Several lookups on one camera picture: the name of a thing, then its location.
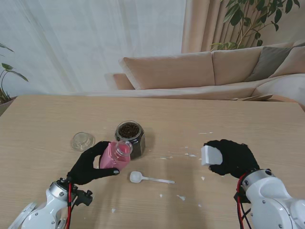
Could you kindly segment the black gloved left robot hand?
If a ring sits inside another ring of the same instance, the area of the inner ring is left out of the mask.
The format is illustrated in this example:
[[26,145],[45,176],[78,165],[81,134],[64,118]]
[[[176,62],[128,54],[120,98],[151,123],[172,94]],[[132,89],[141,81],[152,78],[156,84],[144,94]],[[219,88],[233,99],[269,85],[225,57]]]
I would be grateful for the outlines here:
[[71,183],[76,185],[85,185],[93,180],[103,177],[116,176],[120,172],[117,168],[94,168],[93,163],[97,156],[102,156],[110,142],[100,141],[93,147],[84,151],[67,177],[71,178]]

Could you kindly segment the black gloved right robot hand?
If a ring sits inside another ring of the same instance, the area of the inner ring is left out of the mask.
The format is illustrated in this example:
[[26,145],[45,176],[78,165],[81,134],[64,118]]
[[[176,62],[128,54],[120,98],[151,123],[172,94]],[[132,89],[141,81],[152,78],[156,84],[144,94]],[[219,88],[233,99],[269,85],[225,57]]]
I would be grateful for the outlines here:
[[223,157],[220,165],[210,165],[209,169],[221,176],[231,174],[240,178],[246,172],[260,169],[252,151],[246,144],[239,144],[231,140],[212,140],[204,144],[218,149]]

